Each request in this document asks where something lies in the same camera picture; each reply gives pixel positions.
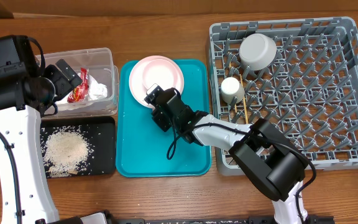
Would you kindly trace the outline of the cream paper cup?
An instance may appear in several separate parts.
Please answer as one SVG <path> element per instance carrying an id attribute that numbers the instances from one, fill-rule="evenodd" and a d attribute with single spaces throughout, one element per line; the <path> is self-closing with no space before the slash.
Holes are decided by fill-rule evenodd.
<path id="1" fill-rule="evenodd" d="M 240 84 L 238 79 L 227 77 L 222 81 L 221 96 L 226 103 L 231 104 L 234 97 L 237 98 L 236 103 L 240 103 L 244 95 L 244 87 Z"/>

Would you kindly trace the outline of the wooden chopstick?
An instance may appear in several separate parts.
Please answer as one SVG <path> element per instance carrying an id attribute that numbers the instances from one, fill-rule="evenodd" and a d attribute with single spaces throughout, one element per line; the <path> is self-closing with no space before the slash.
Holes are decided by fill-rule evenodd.
<path id="1" fill-rule="evenodd" d="M 233 109 L 234 112 L 237 113 L 237 96 L 234 96 L 232 99 L 231 109 Z"/>
<path id="2" fill-rule="evenodd" d="M 246 124 L 249 124 L 248 112 L 247 112 L 247 107 L 246 107 L 246 94 L 245 94 L 245 89 L 244 89 L 243 78 L 242 78 L 241 74 L 239 74 L 239 77 L 240 77 L 241 88 L 242 88 L 242 90 L 244 92 L 242 103 L 243 103 L 243 107 L 244 107 L 245 122 L 246 122 Z"/>

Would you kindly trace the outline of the white rice pile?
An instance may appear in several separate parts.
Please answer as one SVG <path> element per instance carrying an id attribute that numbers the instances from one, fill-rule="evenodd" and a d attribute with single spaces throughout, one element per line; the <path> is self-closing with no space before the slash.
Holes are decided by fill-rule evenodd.
<path id="1" fill-rule="evenodd" d="M 49 178 L 69 177 L 86 170 L 92 158 L 94 146 L 85 137 L 81 126 L 41 129 L 41 151 L 46 175 Z"/>

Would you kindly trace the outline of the red snack wrapper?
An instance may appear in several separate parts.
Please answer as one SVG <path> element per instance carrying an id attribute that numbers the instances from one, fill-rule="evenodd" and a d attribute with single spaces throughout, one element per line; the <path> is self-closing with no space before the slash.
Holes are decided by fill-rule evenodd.
<path id="1" fill-rule="evenodd" d="M 67 98 L 68 103 L 76 103 L 85 101 L 89 92 L 89 70 L 81 68 L 80 72 L 81 84 L 78 85 Z"/>

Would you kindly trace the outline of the pink bowl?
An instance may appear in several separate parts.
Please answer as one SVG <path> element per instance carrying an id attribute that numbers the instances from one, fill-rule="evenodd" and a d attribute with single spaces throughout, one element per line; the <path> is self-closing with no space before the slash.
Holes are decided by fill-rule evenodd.
<path id="1" fill-rule="evenodd" d="M 144 68 L 142 80 L 147 90 L 153 85 L 158 85 L 163 90 L 176 88 L 180 93 L 184 89 L 182 71 L 176 63 L 165 59 L 155 59 L 149 62 Z"/>

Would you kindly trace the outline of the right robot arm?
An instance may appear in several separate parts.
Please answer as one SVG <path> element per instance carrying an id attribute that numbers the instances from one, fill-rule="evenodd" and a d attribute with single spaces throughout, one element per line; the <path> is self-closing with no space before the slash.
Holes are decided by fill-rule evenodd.
<path id="1" fill-rule="evenodd" d="M 172 128 L 174 140 L 226 150 L 252 184 L 275 210 L 276 223 L 306 223 L 301 192 L 310 161 L 274 125 L 265 119 L 255 124 L 234 124 L 180 103 L 156 104 L 152 113 L 163 129 Z"/>

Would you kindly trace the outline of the white napkin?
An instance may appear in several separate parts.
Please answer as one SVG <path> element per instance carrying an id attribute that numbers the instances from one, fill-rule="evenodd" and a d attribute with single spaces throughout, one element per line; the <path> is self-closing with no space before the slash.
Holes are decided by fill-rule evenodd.
<path id="1" fill-rule="evenodd" d="M 57 101 L 57 104 L 62 105 L 62 104 L 68 103 L 67 102 L 68 95 L 65 96 L 62 100 Z M 98 83 L 89 74 L 89 92 L 88 92 L 88 96 L 86 97 L 85 101 L 101 100 L 101 99 L 106 98 L 107 96 L 108 96 L 107 86 L 102 83 Z"/>

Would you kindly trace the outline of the grey bowl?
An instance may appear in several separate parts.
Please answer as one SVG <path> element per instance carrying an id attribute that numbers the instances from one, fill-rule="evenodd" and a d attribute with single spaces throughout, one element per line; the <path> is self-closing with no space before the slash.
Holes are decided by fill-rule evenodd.
<path id="1" fill-rule="evenodd" d="M 277 46 L 273 39 L 263 34 L 251 34 L 239 47 L 241 65 L 251 70 L 261 70 L 271 64 L 276 56 Z"/>

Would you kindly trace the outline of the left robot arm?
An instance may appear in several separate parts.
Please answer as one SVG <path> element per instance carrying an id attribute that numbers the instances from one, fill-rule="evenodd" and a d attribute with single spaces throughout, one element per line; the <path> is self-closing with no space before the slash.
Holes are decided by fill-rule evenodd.
<path id="1" fill-rule="evenodd" d="M 54 223 L 58 210 L 48 188 L 40 147 L 44 113 L 81 83 L 64 61 L 35 71 L 0 67 L 0 183 L 2 223 Z"/>

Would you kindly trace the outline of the pink plate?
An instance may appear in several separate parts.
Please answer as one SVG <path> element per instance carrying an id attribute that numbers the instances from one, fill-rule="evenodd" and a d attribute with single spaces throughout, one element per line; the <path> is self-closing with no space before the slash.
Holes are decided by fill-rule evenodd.
<path id="1" fill-rule="evenodd" d="M 144 98 L 146 97 L 147 89 L 143 85 L 142 74 L 143 74 L 145 66 L 149 62 L 151 62 L 152 60 L 155 60 L 155 59 L 165 59 L 165 60 L 169 60 L 169 61 L 173 62 L 173 60 L 171 60 L 170 58 L 167 58 L 167 57 L 164 57 L 161 55 L 149 56 L 149 57 L 143 58 L 142 60 L 138 61 L 135 64 L 134 68 L 131 70 L 131 73 L 129 76 L 129 88 L 132 93 L 132 96 L 142 106 L 145 106 L 147 108 L 152 108 L 152 109 L 154 109 L 154 107 L 144 101 Z"/>

